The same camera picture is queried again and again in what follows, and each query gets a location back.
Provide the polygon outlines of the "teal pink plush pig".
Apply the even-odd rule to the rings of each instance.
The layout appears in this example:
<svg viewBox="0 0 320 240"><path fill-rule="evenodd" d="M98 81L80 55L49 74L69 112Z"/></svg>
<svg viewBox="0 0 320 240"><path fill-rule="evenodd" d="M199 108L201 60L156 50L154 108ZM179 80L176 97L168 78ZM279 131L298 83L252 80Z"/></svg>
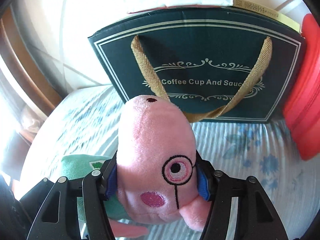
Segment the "teal pink plush pig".
<svg viewBox="0 0 320 240"><path fill-rule="evenodd" d="M92 171L102 168L104 162L110 159L103 155L65 155L61 159L60 176L65 176L69 180L84 178ZM131 219L117 198L116 168L113 169L111 179L108 180L107 201L104 201L104 207L108 217L112 220Z"/></svg>

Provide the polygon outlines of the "blue striped bed sheet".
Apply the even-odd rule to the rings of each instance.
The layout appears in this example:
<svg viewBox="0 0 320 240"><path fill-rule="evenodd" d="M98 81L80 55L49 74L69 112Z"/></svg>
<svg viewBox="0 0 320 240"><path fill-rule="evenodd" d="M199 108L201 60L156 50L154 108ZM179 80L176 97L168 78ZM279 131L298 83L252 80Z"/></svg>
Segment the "blue striped bed sheet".
<svg viewBox="0 0 320 240"><path fill-rule="evenodd" d="M19 196L43 178L63 176L61 159L86 154L85 171L100 168L118 146L123 102L112 86L69 94L44 122L25 159ZM203 159L230 177L255 176L272 200L289 239L302 237L319 211L319 157L300 158L283 120L269 124L192 125Z"/></svg>

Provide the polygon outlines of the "clear plastic bag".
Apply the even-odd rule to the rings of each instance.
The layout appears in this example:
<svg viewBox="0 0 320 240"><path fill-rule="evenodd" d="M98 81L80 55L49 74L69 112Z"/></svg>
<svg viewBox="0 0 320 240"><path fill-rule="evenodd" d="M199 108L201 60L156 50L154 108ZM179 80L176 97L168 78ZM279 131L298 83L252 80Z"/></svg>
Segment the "clear plastic bag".
<svg viewBox="0 0 320 240"><path fill-rule="evenodd" d="M20 124L25 133L35 138L44 120L38 116L28 105L25 105L21 111Z"/></svg>

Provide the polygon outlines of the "red mini suitcase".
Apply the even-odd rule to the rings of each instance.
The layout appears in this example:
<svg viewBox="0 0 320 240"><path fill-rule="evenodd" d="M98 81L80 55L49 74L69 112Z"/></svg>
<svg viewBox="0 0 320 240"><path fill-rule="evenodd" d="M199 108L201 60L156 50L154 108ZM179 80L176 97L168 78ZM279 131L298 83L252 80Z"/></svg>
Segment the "red mini suitcase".
<svg viewBox="0 0 320 240"><path fill-rule="evenodd" d="M300 157L310 160L319 154L319 25L312 14L303 18L302 36L306 52L283 116Z"/></svg>

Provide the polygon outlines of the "black coffee cup gift box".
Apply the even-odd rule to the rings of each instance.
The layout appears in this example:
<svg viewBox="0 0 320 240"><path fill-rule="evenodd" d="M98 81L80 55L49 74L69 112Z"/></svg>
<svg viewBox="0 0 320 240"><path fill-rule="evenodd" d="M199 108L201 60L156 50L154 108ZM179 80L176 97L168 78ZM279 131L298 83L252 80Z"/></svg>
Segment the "black coffee cup gift box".
<svg viewBox="0 0 320 240"><path fill-rule="evenodd" d="M253 69L263 42L271 61L249 93L220 122L266 123L281 110L306 41L299 32L236 8L165 9L126 18L89 37L97 58L123 101L152 90L131 50L137 37L170 100L188 113L226 105Z"/></svg>

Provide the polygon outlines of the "gold small box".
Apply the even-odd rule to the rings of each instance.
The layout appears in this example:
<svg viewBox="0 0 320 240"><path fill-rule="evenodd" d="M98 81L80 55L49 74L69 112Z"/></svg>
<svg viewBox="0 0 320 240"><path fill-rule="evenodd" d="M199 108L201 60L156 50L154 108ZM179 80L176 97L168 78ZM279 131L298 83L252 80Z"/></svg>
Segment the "gold small box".
<svg viewBox="0 0 320 240"><path fill-rule="evenodd" d="M274 9L246 0L233 0L233 6L274 19L300 33L299 23Z"/></svg>

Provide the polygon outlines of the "wooden bed frame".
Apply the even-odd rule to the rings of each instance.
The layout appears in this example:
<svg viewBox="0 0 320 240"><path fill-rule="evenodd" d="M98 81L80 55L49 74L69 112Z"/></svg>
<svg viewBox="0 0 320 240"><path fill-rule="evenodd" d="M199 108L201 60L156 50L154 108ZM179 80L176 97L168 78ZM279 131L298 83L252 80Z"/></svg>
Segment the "wooden bed frame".
<svg viewBox="0 0 320 240"><path fill-rule="evenodd" d="M7 8L1 17L1 71L20 98L42 119L50 116L62 101L40 72Z"/></svg>

